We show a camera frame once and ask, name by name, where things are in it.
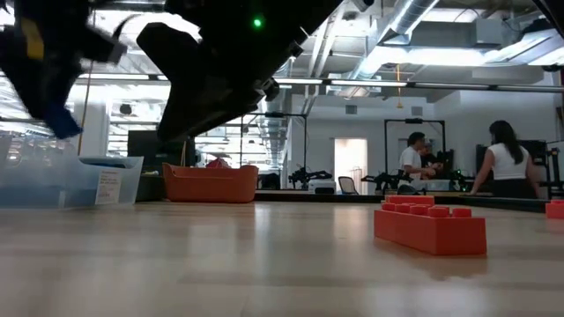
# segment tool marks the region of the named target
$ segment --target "white sleeveless top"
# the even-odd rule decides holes
[[[523,180],[527,178],[527,161],[529,152],[521,146],[523,162],[515,164],[505,144],[495,144],[487,148],[493,153],[495,163],[493,164],[493,178],[502,180]]]

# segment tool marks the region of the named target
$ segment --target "red object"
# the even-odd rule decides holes
[[[564,201],[552,200],[546,204],[546,217],[549,219],[564,219]]]
[[[222,158],[216,158],[212,162],[208,163],[206,168],[231,168],[229,164]]]
[[[396,211],[396,205],[394,203],[383,203],[382,210]]]
[[[408,205],[406,203],[396,205],[396,211],[401,213],[410,213],[411,207],[412,207],[411,205]]]
[[[472,210],[470,208],[453,208],[452,217],[472,217]]]
[[[486,253],[484,218],[448,217],[448,209],[441,207],[430,208],[429,214],[432,217],[375,210],[375,237],[433,255]]]
[[[450,216],[449,208],[448,207],[429,208],[428,216],[429,217],[448,217],[448,216]]]
[[[387,195],[386,203],[411,203],[415,205],[434,206],[434,196],[425,195]]]
[[[410,213],[412,215],[425,216],[427,214],[428,209],[429,208],[427,206],[412,206]]]
[[[250,203],[255,199],[256,166],[196,168],[163,164],[171,202]]]

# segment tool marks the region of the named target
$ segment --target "red lego brick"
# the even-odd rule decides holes
[[[386,203],[411,203],[415,205],[434,206],[434,196],[427,195],[387,195]]]
[[[407,203],[402,203],[400,205],[396,205],[396,211],[401,213],[410,213],[411,205]]]
[[[429,217],[449,217],[449,208],[448,207],[432,207],[429,208],[428,212]]]
[[[422,208],[427,206],[412,206],[410,211],[421,212]],[[375,237],[433,255],[485,254],[486,220],[465,211],[456,213],[462,217],[454,212],[450,217],[444,207],[428,208],[428,216],[375,210]]]
[[[472,217],[472,210],[470,208],[453,208],[452,217]]]
[[[415,206],[412,206],[412,207],[411,207],[410,213],[411,213],[412,215],[426,216],[428,210],[429,210],[429,207],[427,207],[427,206],[418,206],[418,205],[415,205]]]
[[[549,219],[564,219],[564,201],[552,200],[546,204],[546,217]]]
[[[394,203],[383,203],[382,210],[396,211],[396,205]]]

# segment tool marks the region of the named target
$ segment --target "doorway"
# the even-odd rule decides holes
[[[368,142],[366,138],[335,138],[335,181],[338,190],[338,178],[350,177],[361,195],[367,194],[367,183],[360,181],[367,175]]]

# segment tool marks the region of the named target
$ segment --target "black hair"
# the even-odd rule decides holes
[[[523,162],[524,156],[521,145],[519,145],[515,131],[511,128],[509,122],[499,120],[492,123],[490,133],[493,136],[493,144],[504,144],[515,164]]]
[[[409,135],[409,138],[407,139],[407,145],[412,146],[419,140],[425,141],[425,133],[413,132]]]

